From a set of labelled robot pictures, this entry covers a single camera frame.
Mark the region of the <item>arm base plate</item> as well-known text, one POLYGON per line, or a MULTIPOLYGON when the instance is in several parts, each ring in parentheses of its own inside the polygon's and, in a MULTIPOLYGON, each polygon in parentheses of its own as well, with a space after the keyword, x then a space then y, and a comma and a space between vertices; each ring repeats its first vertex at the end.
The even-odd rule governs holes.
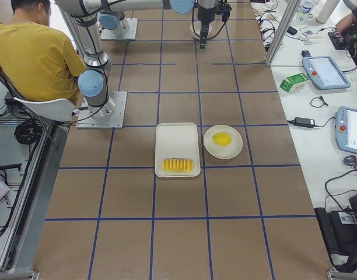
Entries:
POLYGON ((75 125, 79 129, 120 129, 123 127, 126 103, 127 92, 110 92, 108 102, 98 111, 98 108, 89 106, 84 97, 82 107, 87 109, 80 111, 75 125))
POLYGON ((123 18, 118 20, 116 17, 101 17, 99 23, 103 28, 100 38, 108 40, 135 40, 137 35, 137 18, 123 18))

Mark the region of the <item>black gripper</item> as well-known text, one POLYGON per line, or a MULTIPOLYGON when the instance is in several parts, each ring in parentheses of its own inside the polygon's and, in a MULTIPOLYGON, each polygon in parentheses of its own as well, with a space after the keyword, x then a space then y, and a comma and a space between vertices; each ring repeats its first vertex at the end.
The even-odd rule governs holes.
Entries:
POLYGON ((197 18, 201 22, 199 48, 204 49, 209 33, 209 23, 215 20, 216 15, 222 16, 222 21, 227 22, 230 17, 230 5, 227 1, 198 0, 197 18))

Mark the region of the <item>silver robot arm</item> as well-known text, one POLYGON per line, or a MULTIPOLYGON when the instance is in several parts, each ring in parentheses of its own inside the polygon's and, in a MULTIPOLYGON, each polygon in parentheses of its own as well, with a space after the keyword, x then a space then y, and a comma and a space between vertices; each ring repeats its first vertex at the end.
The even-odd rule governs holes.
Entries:
POLYGON ((112 63, 103 49, 103 33, 113 40, 132 40, 137 29, 136 19, 125 18, 126 11, 171 9, 184 15, 190 12, 200 22, 194 36, 205 48, 210 24, 216 15, 227 23, 231 6, 226 1, 56 1, 66 25, 83 55, 86 71, 78 80, 87 110, 78 113, 78 128, 122 128, 127 101, 126 92, 109 90, 112 63))
POLYGON ((97 19, 101 28, 110 30, 111 32, 116 34, 126 33, 130 29, 130 24, 125 18, 124 11, 111 13, 102 12, 99 13, 97 19))

